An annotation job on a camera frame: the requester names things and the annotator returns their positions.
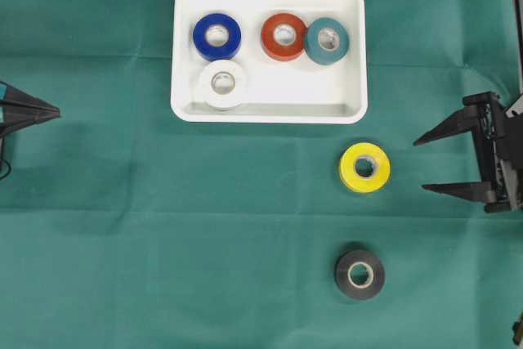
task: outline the electrical tape roll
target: electrical tape roll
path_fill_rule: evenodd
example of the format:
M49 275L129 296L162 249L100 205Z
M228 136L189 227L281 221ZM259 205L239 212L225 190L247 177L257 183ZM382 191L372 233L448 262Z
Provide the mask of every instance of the electrical tape roll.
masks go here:
M212 41L212 32L218 32L225 39ZM238 53L241 40L238 23L221 13L205 16L193 29L193 43L200 55L208 61L232 59Z
M368 161L372 167L369 176L361 176L356 170L359 159ZM382 188L391 175L391 162L377 145L368 142L356 143L349 147L339 164L340 178L343 184L354 192L366 194Z
M332 18L319 18L306 31L305 51L319 65L331 65L342 59L349 45L345 28Z
M247 75L234 61L216 60L203 69L198 89L212 108L231 110L246 101Z
M275 14L261 27L261 46L272 59L290 61L303 53L306 26L297 16Z
M354 269L364 267L366 279L356 282ZM355 300L368 300L376 296L385 284L385 269L370 251L356 249L342 255L335 268L336 284L343 294Z

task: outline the plastic tray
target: plastic tray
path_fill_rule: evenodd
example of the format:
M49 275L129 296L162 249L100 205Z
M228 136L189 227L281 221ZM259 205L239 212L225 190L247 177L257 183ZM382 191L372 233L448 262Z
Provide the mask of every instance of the plastic tray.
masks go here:
M289 62L271 59L260 43L262 25L286 11L307 26L321 16L339 20L351 40L347 55L329 66L317 65L305 52ZM242 30L241 48L232 60L247 73L248 102L227 111L208 106L196 88L208 62L191 34L211 12L232 16ZM175 0L171 107L191 122L357 122L367 110L364 0Z

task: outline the tape roll center hole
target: tape roll center hole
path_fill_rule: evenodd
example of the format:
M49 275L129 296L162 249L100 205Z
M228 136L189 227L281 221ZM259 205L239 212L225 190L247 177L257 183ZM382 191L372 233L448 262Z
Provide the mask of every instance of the tape roll center hole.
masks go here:
M340 35L334 29L323 28L318 33L318 43L325 51L336 51L340 47Z
M376 173L378 164L368 155L362 155L354 162L354 170L358 176L368 179Z
M211 25L205 32L205 41L211 47L223 47L229 41L229 30L224 25Z
M358 289L368 288L374 281L373 268L365 262L356 262L351 265L347 272L351 284Z
M279 45L288 46L296 41L296 30L291 25L281 24L275 27L274 31L275 41Z
M214 74L211 80L211 87L217 94L224 96L235 89L236 81L232 74L221 71Z

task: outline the blue tape roll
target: blue tape roll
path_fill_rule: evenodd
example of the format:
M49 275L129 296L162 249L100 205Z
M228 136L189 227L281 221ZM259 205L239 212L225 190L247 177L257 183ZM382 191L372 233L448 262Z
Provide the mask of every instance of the blue tape roll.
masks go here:
M349 35L337 20L319 18L305 35L307 55L320 65L331 65L349 51Z
M216 27L225 28L228 33L226 42L219 47L209 43L206 38L209 28ZM193 30L193 42L200 55L208 61L231 59L238 52L241 40L242 34L238 23L225 14L209 14L199 20Z

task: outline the green cloth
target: green cloth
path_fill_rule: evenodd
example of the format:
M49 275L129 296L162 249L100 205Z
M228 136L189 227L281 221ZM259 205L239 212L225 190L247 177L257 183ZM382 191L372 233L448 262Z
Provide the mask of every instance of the green cloth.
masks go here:
M479 179L470 136L412 142L466 94L518 94L512 0L365 0L356 125L185 123L170 107L173 0L0 0L0 79L63 118L6 140L0 347L510 348L523 216L421 189ZM387 186L344 189L354 141ZM383 291L333 265L360 241Z

